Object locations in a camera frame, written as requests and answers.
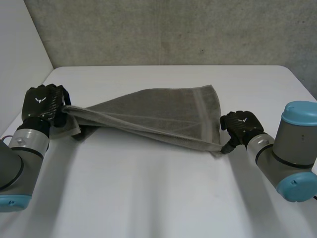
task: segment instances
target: gray wall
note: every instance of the gray wall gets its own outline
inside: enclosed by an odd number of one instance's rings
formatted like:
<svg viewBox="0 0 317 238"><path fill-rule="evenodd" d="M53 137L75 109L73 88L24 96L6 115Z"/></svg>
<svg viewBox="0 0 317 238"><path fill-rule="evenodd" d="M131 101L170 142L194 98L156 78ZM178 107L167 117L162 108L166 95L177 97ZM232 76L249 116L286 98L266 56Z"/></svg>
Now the gray wall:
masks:
<svg viewBox="0 0 317 238"><path fill-rule="evenodd" d="M317 97L316 0L25 0L54 67L278 64Z"/></svg>

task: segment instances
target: concrete wall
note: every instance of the concrete wall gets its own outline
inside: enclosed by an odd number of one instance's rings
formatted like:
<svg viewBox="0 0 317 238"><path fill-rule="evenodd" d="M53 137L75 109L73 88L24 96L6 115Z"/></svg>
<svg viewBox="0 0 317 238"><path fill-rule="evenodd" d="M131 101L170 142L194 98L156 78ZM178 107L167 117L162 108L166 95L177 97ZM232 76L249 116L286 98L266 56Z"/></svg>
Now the concrete wall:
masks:
<svg viewBox="0 0 317 238"><path fill-rule="evenodd" d="M21 111L26 90L52 70L23 0L0 0L0 136Z"/></svg>
<svg viewBox="0 0 317 238"><path fill-rule="evenodd" d="M317 97L316 0L25 0L54 67L277 64Z"/></svg>

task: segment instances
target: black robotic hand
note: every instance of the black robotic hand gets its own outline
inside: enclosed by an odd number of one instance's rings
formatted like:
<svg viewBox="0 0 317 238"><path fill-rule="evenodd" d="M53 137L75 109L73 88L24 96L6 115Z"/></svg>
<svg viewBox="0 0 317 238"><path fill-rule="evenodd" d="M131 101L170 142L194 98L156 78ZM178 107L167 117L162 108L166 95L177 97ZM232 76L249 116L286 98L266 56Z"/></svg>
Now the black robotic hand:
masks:
<svg viewBox="0 0 317 238"><path fill-rule="evenodd" d="M223 154L230 153L237 145L247 147L253 137L264 134L264 129L257 117L248 111L230 112L220 118L220 125L221 129L227 130L231 137L229 142L221 149Z"/></svg>
<svg viewBox="0 0 317 238"><path fill-rule="evenodd" d="M61 112L62 106L70 105L68 92L63 86L54 84L30 88L24 98L22 120L30 118L46 121L50 126L61 127L66 124L67 114Z"/></svg>

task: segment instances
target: blue cap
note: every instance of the blue cap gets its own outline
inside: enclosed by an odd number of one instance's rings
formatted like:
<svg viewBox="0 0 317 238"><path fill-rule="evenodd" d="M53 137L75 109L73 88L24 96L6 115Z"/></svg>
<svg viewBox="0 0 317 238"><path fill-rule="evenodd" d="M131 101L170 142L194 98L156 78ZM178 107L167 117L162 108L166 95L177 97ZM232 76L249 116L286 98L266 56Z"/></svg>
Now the blue cap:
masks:
<svg viewBox="0 0 317 238"><path fill-rule="evenodd" d="M304 202L317 195L317 175L300 172L283 179L276 191L289 202Z"/></svg>
<svg viewBox="0 0 317 238"><path fill-rule="evenodd" d="M32 196L29 195L0 195L0 212L17 212L29 205Z"/></svg>
<svg viewBox="0 0 317 238"><path fill-rule="evenodd" d="M305 101L288 103L282 119L293 125L315 126L317 125L317 103Z"/></svg>

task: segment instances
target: white wall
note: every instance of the white wall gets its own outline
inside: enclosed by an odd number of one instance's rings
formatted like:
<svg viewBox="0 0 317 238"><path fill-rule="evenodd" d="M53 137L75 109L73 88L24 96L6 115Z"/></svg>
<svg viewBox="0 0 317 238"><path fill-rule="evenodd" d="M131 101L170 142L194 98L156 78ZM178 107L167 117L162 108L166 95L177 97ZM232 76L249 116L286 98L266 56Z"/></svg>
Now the white wall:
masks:
<svg viewBox="0 0 317 238"><path fill-rule="evenodd" d="M0 135L53 70L23 0L0 0Z"/></svg>

